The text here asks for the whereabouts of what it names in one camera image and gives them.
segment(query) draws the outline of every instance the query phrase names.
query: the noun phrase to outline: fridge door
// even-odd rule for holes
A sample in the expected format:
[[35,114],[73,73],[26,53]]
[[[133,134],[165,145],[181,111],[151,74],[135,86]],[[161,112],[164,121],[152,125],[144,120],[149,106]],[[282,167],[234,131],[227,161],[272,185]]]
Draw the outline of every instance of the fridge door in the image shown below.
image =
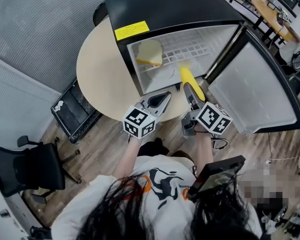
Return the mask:
[[276,59],[249,29],[206,77],[240,133],[300,129],[300,103]]

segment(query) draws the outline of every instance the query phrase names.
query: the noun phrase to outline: yellow warning label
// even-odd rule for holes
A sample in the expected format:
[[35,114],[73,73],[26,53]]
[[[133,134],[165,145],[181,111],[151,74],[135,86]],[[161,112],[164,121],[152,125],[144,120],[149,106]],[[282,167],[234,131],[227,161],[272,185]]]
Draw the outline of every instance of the yellow warning label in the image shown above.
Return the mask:
[[134,35],[149,31],[148,25],[145,21],[140,21],[128,26],[123,26],[114,31],[116,40],[119,41],[124,38],[132,37]]

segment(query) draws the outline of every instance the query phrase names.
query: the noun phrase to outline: black office chair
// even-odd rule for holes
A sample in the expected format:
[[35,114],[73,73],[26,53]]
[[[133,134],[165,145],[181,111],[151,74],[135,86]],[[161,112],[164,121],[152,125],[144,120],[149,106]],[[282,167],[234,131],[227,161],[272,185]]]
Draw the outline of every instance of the black office chair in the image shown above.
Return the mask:
[[42,195],[31,194],[34,201],[46,204],[46,197],[56,190],[65,189],[65,176],[76,184],[81,180],[75,180],[62,165],[80,154],[77,150],[74,154],[60,161],[57,142],[43,144],[43,142],[29,141],[28,136],[21,136],[17,140],[18,147],[24,145],[37,145],[31,149],[12,151],[0,147],[0,191],[4,197],[10,197],[23,190],[48,189]]
[[103,1],[99,4],[99,6],[95,9],[93,13],[93,23],[95,26],[98,26],[100,22],[108,15],[108,9],[106,7],[106,3]]

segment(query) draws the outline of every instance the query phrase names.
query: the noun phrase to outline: white t-shirt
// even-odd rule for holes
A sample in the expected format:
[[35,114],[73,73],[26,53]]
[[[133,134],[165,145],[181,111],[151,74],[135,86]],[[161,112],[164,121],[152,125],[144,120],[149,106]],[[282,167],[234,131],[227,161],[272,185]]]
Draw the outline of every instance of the white t-shirt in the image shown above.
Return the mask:
[[[291,28],[297,35],[300,37],[300,14],[295,18],[295,20],[291,23]],[[286,45],[280,48],[280,56],[288,65],[291,65],[292,56],[300,51],[300,42],[297,43],[293,38]]]
[[[182,163],[164,155],[137,157],[133,173],[142,174],[146,183],[142,213],[160,240],[184,240],[185,227],[193,220],[195,204],[187,199],[187,192],[196,178]],[[97,206],[109,186],[117,179],[112,176],[97,176],[79,193],[56,218],[52,227],[53,240],[73,240],[86,216]],[[256,211],[248,204],[248,230],[258,238],[262,235]]]

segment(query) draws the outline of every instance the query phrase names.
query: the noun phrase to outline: desk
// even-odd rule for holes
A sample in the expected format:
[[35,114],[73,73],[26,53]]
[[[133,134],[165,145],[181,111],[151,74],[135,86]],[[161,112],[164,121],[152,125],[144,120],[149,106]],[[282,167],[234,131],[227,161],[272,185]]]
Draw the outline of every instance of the desk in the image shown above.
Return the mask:
[[279,38],[279,36],[287,42],[290,41],[292,35],[285,26],[282,28],[282,26],[277,21],[277,9],[272,10],[267,6],[267,4],[263,0],[251,0],[251,3],[254,5],[255,9],[261,14],[257,22],[253,25],[253,29],[256,30],[259,24],[264,19],[270,25],[269,30],[263,35],[262,41],[265,41],[271,35],[272,32],[276,33],[276,36],[273,38],[274,40],[272,42],[275,42]]
[[[127,109],[141,99],[108,17],[83,42],[76,62],[76,76],[87,101],[112,119],[122,121]],[[176,118],[190,109],[182,85],[180,92],[174,86],[165,90],[170,91],[172,97],[161,121]]]

